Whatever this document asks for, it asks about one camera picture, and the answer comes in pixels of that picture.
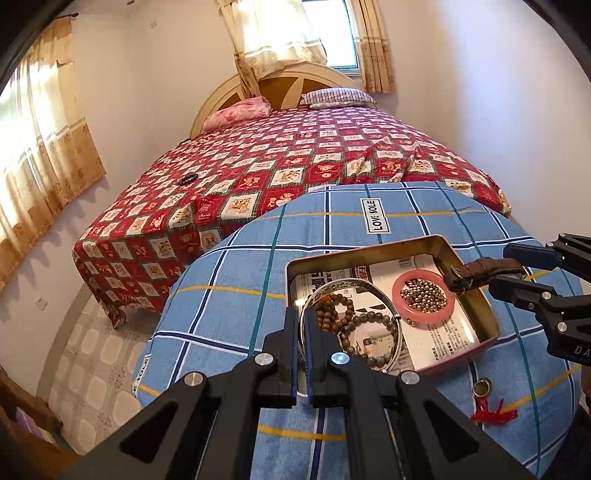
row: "silver bangle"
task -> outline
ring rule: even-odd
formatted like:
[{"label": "silver bangle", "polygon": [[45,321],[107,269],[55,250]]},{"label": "silver bangle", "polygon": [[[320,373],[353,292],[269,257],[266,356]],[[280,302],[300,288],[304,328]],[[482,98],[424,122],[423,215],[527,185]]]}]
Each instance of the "silver bangle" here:
[{"label": "silver bangle", "polygon": [[392,367],[398,361],[398,357],[400,356],[400,350],[402,349],[402,326],[400,324],[400,315],[398,311],[392,304],[392,301],[382,292],[378,287],[374,284],[361,280],[360,278],[341,278],[340,280],[334,280],[332,282],[323,285],[318,290],[316,290],[312,295],[308,297],[306,303],[301,308],[300,313],[300,338],[298,342],[298,347],[300,350],[300,355],[306,361],[306,343],[305,343],[305,334],[304,334],[304,312],[306,308],[314,306],[322,297],[326,295],[330,295],[335,291],[343,290],[344,288],[350,287],[362,287],[368,292],[375,295],[384,305],[386,308],[392,313],[392,323],[394,323],[398,328],[398,342],[396,345],[396,354],[392,356],[392,359],[388,362],[387,365],[384,366],[386,371],[392,370]]}]

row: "curtain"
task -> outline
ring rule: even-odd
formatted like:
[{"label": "curtain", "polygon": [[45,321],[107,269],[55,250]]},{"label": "curtain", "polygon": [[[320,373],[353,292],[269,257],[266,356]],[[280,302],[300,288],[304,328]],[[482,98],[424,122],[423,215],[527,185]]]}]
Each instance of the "curtain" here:
[{"label": "curtain", "polygon": [[289,65],[326,65],[326,52],[301,0],[217,0],[234,44],[236,69],[247,96],[258,81]]},{"label": "curtain", "polygon": [[376,0],[346,0],[363,86],[368,92],[395,93],[392,58]]},{"label": "curtain", "polygon": [[0,95],[0,290],[56,215],[105,175],[80,112],[70,18],[43,31]]}]

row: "electrical socket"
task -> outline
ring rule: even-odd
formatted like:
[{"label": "electrical socket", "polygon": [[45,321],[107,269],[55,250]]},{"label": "electrical socket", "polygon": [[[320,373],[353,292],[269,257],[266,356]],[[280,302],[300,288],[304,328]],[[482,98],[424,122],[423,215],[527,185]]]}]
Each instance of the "electrical socket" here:
[{"label": "electrical socket", "polygon": [[45,308],[47,307],[47,300],[44,299],[38,299],[35,302],[35,305],[37,305],[37,308],[41,311],[45,310]]}]

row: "red string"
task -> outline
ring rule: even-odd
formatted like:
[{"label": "red string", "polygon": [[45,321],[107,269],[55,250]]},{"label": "red string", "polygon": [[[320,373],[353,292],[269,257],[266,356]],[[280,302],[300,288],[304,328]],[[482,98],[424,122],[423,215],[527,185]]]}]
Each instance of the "red string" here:
[{"label": "red string", "polygon": [[487,425],[504,425],[511,420],[517,418],[517,410],[509,410],[502,412],[503,400],[499,402],[499,407],[496,411],[488,409],[488,400],[485,398],[476,398],[476,413],[472,416],[472,420],[482,422]]}]

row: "blue plaid tablecloth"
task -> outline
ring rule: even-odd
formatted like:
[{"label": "blue plaid tablecloth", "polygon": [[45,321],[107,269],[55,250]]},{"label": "blue plaid tablecloth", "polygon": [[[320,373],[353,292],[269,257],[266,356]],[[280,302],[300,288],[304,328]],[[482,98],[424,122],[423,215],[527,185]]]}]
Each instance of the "blue plaid tablecloth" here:
[{"label": "blue plaid tablecloth", "polygon": [[[381,199],[391,233],[366,233],[360,202],[366,198]],[[138,361],[134,394],[145,406],[188,372],[216,375],[259,352],[265,335],[282,328],[291,260],[431,234],[445,236],[464,262],[501,258],[509,242],[539,245],[518,225],[444,184],[323,186],[247,224],[185,271]],[[578,279],[564,271],[528,273],[562,295],[581,294]],[[496,344],[429,381],[471,416],[472,386],[490,378],[492,406],[503,398],[519,416],[484,431],[540,477],[577,409],[580,369],[546,353],[532,313],[485,292],[501,325]],[[258,430],[253,480],[348,478],[340,409],[298,403],[292,410],[264,410]]]}]

